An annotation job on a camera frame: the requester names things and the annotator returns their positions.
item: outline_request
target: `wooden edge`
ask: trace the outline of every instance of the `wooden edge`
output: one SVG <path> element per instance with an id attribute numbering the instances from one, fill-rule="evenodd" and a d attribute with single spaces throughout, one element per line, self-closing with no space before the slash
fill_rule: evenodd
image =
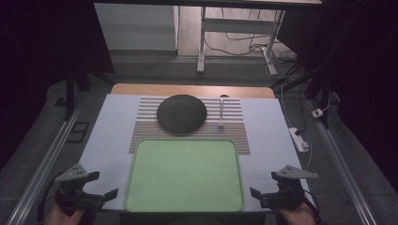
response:
<path id="1" fill-rule="evenodd" d="M 268 87 L 241 86 L 202 86 L 202 85 L 168 85 L 168 84 L 137 84 L 118 83 L 114 85 L 112 95 L 137 96 L 173 96 L 191 95 L 196 97 L 230 98 L 275 98 L 272 89 Z"/>

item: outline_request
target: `hand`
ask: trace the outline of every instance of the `hand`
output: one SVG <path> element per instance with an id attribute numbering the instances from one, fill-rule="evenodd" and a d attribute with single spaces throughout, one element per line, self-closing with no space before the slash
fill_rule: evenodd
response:
<path id="1" fill-rule="evenodd" d="M 306 203 L 302 203 L 295 210 L 279 209 L 277 212 L 284 217 L 289 225 L 314 225 L 314 213 Z"/>
<path id="2" fill-rule="evenodd" d="M 54 205 L 50 214 L 46 217 L 45 225 L 78 225 L 84 211 L 76 210 L 70 217 L 65 215 L 58 204 Z"/>

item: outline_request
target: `round black object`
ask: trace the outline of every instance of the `round black object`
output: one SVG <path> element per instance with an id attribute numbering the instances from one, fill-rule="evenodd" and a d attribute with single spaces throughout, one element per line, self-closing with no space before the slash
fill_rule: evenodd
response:
<path id="1" fill-rule="evenodd" d="M 176 95 L 161 103 L 157 116 L 165 129 L 176 133 L 188 133 L 205 123 L 207 109 L 197 97 Z"/>

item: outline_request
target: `white power strip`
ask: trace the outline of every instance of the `white power strip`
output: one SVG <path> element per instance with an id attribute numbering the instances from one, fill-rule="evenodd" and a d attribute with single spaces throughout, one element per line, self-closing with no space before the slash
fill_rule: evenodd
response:
<path id="1" fill-rule="evenodd" d="M 296 149 L 300 152 L 300 153 L 306 153 L 308 152 L 310 145 L 305 142 L 304 140 L 302 140 L 301 135 L 297 135 L 296 131 L 298 131 L 295 127 L 291 127 L 289 129 L 290 132 L 290 136 L 292 137 L 293 143 L 296 146 Z"/>

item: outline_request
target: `green mat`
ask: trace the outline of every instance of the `green mat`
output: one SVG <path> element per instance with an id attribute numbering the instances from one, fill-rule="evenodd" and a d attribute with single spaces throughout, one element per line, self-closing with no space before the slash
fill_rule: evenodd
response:
<path id="1" fill-rule="evenodd" d="M 224 139 L 142 139 L 126 191 L 131 212 L 236 212 L 237 147 Z"/>

